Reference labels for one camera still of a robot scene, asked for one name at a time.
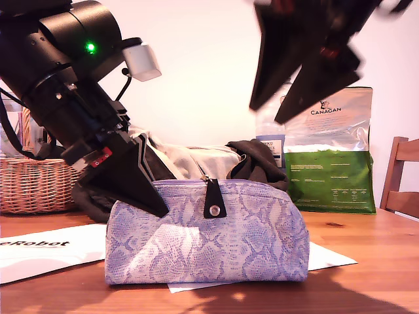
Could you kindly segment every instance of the white fabric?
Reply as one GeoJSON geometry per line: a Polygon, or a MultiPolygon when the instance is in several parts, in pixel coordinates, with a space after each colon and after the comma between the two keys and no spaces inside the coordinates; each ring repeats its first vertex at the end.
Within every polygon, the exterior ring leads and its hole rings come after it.
{"type": "Polygon", "coordinates": [[[176,179],[199,179],[203,174],[213,179],[226,179],[241,157],[226,146],[185,147],[163,143],[150,131],[131,126],[131,137],[147,134],[147,145],[152,148],[176,179]]]}

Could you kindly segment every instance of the wooden chair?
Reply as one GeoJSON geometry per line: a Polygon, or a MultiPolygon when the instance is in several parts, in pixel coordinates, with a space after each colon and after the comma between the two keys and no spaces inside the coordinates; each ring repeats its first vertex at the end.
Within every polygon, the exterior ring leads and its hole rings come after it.
{"type": "Polygon", "coordinates": [[[419,192],[399,192],[405,162],[419,162],[419,139],[394,137],[380,208],[419,218],[419,192]]]}

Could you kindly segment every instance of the purple snakeskin pouch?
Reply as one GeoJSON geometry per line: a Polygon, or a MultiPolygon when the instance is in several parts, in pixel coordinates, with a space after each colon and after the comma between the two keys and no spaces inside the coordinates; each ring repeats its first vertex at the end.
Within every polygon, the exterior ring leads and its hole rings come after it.
{"type": "Polygon", "coordinates": [[[170,210],[165,217],[120,201],[112,208],[108,284],[307,278],[309,235],[287,193],[263,183],[220,180],[227,215],[204,218],[204,181],[153,184],[170,210]]]}

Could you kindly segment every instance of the black cable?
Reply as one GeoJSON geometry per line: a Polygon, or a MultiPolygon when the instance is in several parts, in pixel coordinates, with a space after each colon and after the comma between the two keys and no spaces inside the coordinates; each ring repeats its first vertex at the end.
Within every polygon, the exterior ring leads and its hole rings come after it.
{"type": "Polygon", "coordinates": [[[56,146],[56,139],[55,137],[51,136],[51,143],[48,145],[48,147],[42,151],[39,152],[38,155],[34,155],[31,152],[28,152],[26,150],[23,150],[22,144],[19,141],[18,136],[14,132],[14,129],[12,125],[10,124],[9,117],[7,116],[7,110],[5,107],[5,103],[3,103],[3,100],[1,99],[1,93],[3,93],[4,90],[0,88],[0,123],[3,128],[3,130],[6,133],[7,138],[9,139],[10,143],[12,144],[13,148],[16,149],[20,154],[34,159],[34,160],[45,160],[48,155],[52,152],[54,147],[56,146]]]}
{"type": "Polygon", "coordinates": [[[13,100],[14,102],[18,103],[19,105],[24,106],[25,108],[27,108],[23,101],[21,101],[18,98],[14,97],[12,94],[6,92],[4,89],[2,89],[0,87],[0,94],[1,93],[5,94],[7,97],[9,97],[11,100],[13,100]]]}
{"type": "Polygon", "coordinates": [[[125,91],[128,89],[132,81],[132,77],[130,76],[130,72],[128,71],[127,68],[122,69],[122,74],[127,76],[128,80],[126,81],[124,87],[122,87],[122,90],[120,91],[118,97],[116,98],[116,101],[119,101],[121,99],[122,95],[124,95],[125,91]]]}

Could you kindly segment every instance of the green bag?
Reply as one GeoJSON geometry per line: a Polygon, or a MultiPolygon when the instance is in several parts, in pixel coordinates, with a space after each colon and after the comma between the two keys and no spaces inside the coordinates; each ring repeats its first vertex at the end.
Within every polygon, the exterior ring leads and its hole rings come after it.
{"type": "Polygon", "coordinates": [[[376,213],[369,152],[285,154],[289,195],[301,211],[376,213]]]}
{"type": "Polygon", "coordinates": [[[372,88],[345,88],[285,125],[289,195],[301,211],[375,214],[372,88]]]}

